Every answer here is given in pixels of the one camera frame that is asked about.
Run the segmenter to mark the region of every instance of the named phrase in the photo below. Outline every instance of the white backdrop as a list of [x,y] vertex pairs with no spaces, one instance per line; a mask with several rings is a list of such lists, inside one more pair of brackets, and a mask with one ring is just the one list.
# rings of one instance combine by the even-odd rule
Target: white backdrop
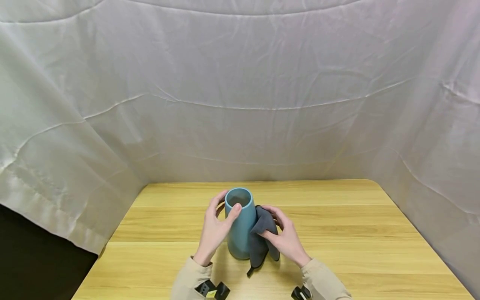
[[0,0],[0,203],[99,253],[149,182],[369,178],[480,299],[479,20],[478,0]]

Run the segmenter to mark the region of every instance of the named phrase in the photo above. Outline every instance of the wood grain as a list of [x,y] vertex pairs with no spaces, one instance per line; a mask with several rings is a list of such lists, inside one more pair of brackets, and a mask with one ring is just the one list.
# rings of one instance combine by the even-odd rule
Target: wood grain
[[[256,204],[279,206],[294,221],[307,252],[325,262],[356,300],[473,299],[421,235],[370,180],[159,183],[138,195],[74,299],[169,299],[194,254],[210,198],[243,186]],[[223,243],[212,281],[228,299],[291,299],[298,268],[267,259],[251,279],[248,261]]]

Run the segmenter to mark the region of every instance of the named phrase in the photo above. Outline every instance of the microfiber cloth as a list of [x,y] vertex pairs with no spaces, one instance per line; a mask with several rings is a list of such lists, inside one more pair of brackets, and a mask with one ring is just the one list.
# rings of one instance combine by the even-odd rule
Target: microfiber cloth
[[265,230],[278,235],[278,230],[276,229],[276,224],[272,215],[267,210],[264,210],[260,205],[257,205],[255,210],[257,212],[257,222],[248,235],[251,267],[247,272],[248,277],[253,274],[254,269],[259,268],[264,263],[264,260],[269,252],[274,261],[277,262],[280,259],[280,252],[277,250],[277,248],[259,235]]

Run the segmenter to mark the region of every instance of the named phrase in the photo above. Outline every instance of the person's right hand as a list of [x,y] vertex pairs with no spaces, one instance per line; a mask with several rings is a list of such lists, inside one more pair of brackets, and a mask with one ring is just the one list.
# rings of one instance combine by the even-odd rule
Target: person's right hand
[[291,259],[300,268],[308,264],[312,258],[308,256],[301,245],[293,222],[278,207],[262,205],[262,208],[270,212],[275,223],[280,227],[282,232],[279,235],[276,235],[265,230],[260,235],[269,240],[272,245],[280,251],[280,253]]

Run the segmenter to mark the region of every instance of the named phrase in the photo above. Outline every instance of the black device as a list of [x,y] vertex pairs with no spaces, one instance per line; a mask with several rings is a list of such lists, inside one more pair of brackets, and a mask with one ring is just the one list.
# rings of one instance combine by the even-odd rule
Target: black device
[[292,298],[295,300],[307,300],[312,298],[312,294],[305,286],[295,287],[292,292]]
[[225,300],[230,293],[230,289],[223,282],[215,286],[210,280],[197,286],[195,290],[206,299],[215,300]]

